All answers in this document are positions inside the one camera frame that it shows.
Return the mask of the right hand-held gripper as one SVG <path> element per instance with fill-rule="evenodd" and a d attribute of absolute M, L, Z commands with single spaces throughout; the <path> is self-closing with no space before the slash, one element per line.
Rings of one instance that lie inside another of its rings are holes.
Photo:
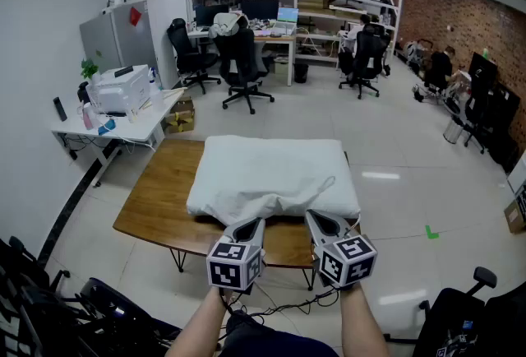
<path fill-rule="evenodd" d="M 367 236 L 343 239 L 352 230 L 345 218 L 309 209 L 305 222 L 311 235 L 314 267 L 323 286 L 345 290 L 372 274 L 377 250 Z"/>

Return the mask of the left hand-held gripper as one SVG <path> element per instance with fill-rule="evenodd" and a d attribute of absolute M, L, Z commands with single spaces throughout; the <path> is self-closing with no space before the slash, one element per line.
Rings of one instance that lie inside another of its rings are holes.
<path fill-rule="evenodd" d="M 247 218 L 228 226 L 206 257 L 210 286 L 250 291 L 263 269 L 265 219 Z"/>

